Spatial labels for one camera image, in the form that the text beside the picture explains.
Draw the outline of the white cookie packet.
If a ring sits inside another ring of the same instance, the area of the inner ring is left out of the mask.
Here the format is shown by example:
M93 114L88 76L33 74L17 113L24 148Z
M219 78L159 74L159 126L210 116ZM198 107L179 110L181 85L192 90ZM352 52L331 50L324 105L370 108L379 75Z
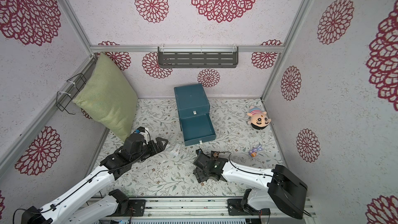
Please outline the white cookie packet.
M173 155L174 157L177 157L179 155L179 151L181 149L181 145L180 144L176 144L173 149L170 151L171 155Z

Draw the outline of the teal drawer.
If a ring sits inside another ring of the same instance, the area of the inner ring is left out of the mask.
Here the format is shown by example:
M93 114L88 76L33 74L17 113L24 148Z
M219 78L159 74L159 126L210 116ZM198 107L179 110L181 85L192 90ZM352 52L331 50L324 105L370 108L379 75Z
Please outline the teal drawer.
M181 118L180 126L185 146L207 143L217 137L209 114Z

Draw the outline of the teal drawer cabinet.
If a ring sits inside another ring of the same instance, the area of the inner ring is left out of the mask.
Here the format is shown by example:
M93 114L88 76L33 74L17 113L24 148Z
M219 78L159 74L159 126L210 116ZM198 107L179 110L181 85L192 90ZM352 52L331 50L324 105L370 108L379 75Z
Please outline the teal drawer cabinet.
M202 84L174 88L180 119L209 114L210 104Z

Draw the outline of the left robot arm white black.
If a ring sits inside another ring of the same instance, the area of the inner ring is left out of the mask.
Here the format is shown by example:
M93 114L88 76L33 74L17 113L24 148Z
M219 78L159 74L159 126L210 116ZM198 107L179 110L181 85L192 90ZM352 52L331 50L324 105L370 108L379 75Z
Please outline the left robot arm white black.
M40 208L31 206L21 216L23 224L91 224L113 214L128 215L134 212L130 198L116 189L99 201L85 204L103 188L113 184L132 165L163 152L168 140L157 137L151 140L148 131L133 132L125 143L100 162L89 175L63 195Z

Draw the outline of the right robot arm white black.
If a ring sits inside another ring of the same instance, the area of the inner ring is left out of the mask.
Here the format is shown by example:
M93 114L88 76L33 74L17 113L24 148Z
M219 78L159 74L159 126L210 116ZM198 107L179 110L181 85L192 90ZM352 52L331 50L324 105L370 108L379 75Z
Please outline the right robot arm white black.
M285 166L248 167L222 158L217 151L208 155L201 149L196 150L196 155L193 174L199 183L211 179L249 186L240 201L228 201L233 212L261 217L277 208L294 219L311 215L305 209L308 186Z

